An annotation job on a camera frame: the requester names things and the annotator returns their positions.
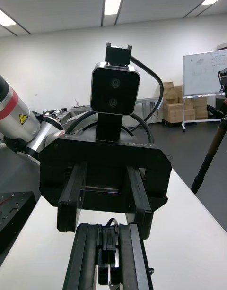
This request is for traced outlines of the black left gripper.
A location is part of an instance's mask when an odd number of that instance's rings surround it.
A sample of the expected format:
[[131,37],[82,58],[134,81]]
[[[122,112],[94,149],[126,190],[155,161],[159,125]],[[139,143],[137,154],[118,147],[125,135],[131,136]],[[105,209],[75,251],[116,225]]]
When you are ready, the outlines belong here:
[[61,136],[40,152],[39,160],[39,190],[52,206],[58,205],[59,232],[76,231],[82,207],[125,209],[127,223],[138,226],[143,240],[149,238],[152,211],[167,202],[172,169],[154,144]]

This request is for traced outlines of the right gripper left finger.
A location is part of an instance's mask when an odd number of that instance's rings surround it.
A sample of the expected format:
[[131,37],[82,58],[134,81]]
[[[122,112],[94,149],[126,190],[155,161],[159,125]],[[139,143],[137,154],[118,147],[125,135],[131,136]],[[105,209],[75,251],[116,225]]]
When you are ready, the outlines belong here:
[[63,284],[64,290],[95,290],[97,285],[98,234],[101,225],[77,227]]

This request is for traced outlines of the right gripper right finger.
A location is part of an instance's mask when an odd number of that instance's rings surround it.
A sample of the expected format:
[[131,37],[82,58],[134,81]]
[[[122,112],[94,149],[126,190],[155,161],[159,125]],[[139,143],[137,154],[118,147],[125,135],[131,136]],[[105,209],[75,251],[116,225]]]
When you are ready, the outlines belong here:
[[152,290],[148,260],[136,224],[119,228],[119,262],[121,290]]

